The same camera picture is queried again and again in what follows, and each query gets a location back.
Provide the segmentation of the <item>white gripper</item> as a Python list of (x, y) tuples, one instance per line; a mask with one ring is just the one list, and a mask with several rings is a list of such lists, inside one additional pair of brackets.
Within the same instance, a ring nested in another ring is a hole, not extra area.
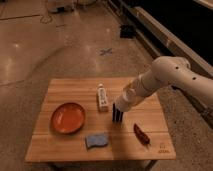
[(120, 96), (113, 103), (112, 121), (122, 122), (123, 113), (129, 111), (133, 106), (137, 105), (144, 99), (144, 88), (141, 81), (136, 78), (123, 88)]

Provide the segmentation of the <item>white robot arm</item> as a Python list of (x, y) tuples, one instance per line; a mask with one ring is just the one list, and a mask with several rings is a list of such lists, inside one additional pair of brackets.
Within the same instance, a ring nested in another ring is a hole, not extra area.
[(161, 56), (150, 69), (127, 84), (113, 103), (113, 122), (121, 122), (123, 114), (164, 86), (174, 86), (194, 96), (213, 109), (213, 79), (191, 70), (184, 57)]

